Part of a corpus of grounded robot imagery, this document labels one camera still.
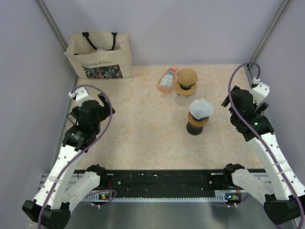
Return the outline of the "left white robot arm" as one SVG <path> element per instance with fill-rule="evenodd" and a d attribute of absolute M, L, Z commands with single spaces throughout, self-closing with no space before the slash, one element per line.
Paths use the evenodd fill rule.
<path fill-rule="evenodd" d="M 76 86 L 69 97 L 77 103 L 72 109 L 75 123 L 65 133 L 56 162 L 46 181 L 31 200 L 22 206 L 23 212 L 41 229 L 63 229 L 74 209 L 94 188 L 103 189 L 108 178 L 104 168 L 93 165 L 74 185 L 68 186 L 76 166 L 89 149 L 105 134 L 115 114 L 109 97 L 98 87 L 99 100 L 93 99 L 88 84 Z"/>

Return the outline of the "white paper sheet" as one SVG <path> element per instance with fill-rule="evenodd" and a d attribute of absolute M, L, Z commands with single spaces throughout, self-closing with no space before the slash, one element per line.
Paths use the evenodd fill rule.
<path fill-rule="evenodd" d="M 189 107 L 191 115 L 196 118 L 211 116 L 214 112 L 213 105 L 205 99 L 194 100 Z"/>

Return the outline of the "brown paper coffee filter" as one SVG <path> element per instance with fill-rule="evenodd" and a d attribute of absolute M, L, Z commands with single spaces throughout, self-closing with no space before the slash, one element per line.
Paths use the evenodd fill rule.
<path fill-rule="evenodd" d="M 185 87 L 191 87 L 198 81 L 197 73 L 193 69 L 181 69 L 177 73 L 177 79 L 179 84 Z"/>

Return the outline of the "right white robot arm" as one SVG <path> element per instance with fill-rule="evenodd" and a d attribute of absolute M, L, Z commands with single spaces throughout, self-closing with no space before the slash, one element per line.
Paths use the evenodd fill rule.
<path fill-rule="evenodd" d="M 295 218 L 305 220 L 305 186 L 290 167 L 277 142 L 275 131 L 264 115 L 269 86 L 259 83 L 250 91 L 229 87 L 222 103 L 229 106 L 231 124 L 242 134 L 261 161 L 270 182 L 266 183 L 240 164 L 229 164 L 222 177 L 223 185 L 247 191 L 262 204 L 269 219 L 276 225 Z"/>

